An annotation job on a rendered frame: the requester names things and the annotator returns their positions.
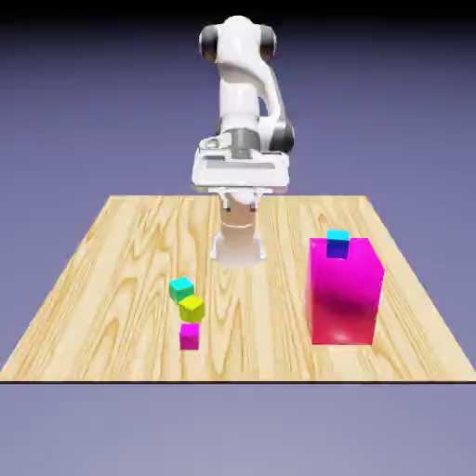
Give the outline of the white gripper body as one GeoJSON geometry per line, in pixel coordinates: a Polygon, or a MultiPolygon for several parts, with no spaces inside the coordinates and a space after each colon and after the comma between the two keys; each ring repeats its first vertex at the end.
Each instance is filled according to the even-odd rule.
{"type": "Polygon", "coordinates": [[[192,185],[201,191],[284,192],[288,184],[289,156],[283,152],[252,150],[249,159],[235,159],[229,149],[197,149],[194,155],[192,185]]]}

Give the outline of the small blue cube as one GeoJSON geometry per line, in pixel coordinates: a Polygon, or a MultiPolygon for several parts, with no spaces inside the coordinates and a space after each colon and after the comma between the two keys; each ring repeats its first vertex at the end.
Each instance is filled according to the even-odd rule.
{"type": "Polygon", "coordinates": [[[343,230],[328,230],[326,234],[326,256],[346,259],[350,248],[350,233],[343,230]]]}

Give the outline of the small teal cube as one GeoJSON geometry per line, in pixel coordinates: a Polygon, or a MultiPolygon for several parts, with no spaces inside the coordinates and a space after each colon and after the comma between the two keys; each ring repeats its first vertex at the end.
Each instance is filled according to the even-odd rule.
{"type": "Polygon", "coordinates": [[[193,294],[194,285],[187,277],[179,277],[169,282],[169,296],[175,303],[193,294]]]}

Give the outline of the small yellow cube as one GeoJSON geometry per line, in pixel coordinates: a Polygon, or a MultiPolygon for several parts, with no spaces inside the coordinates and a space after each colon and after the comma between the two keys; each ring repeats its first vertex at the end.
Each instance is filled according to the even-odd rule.
{"type": "Polygon", "coordinates": [[[196,295],[186,296],[178,303],[180,319],[189,324],[198,324],[205,316],[205,302],[196,295]]]}

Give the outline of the small magenta cube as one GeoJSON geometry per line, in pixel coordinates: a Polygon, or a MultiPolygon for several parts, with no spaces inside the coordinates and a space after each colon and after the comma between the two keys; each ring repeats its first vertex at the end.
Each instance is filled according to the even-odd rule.
{"type": "Polygon", "coordinates": [[[200,325],[182,323],[179,329],[179,348],[181,350],[198,350],[200,344],[200,325]]]}

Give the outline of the large magenta box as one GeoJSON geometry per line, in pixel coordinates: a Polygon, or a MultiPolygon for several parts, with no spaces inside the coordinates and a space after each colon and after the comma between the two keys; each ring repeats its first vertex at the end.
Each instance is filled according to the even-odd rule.
{"type": "Polygon", "coordinates": [[[349,240],[345,258],[327,255],[328,240],[311,238],[305,291],[314,345],[373,343],[384,267],[367,238],[349,240]]]}

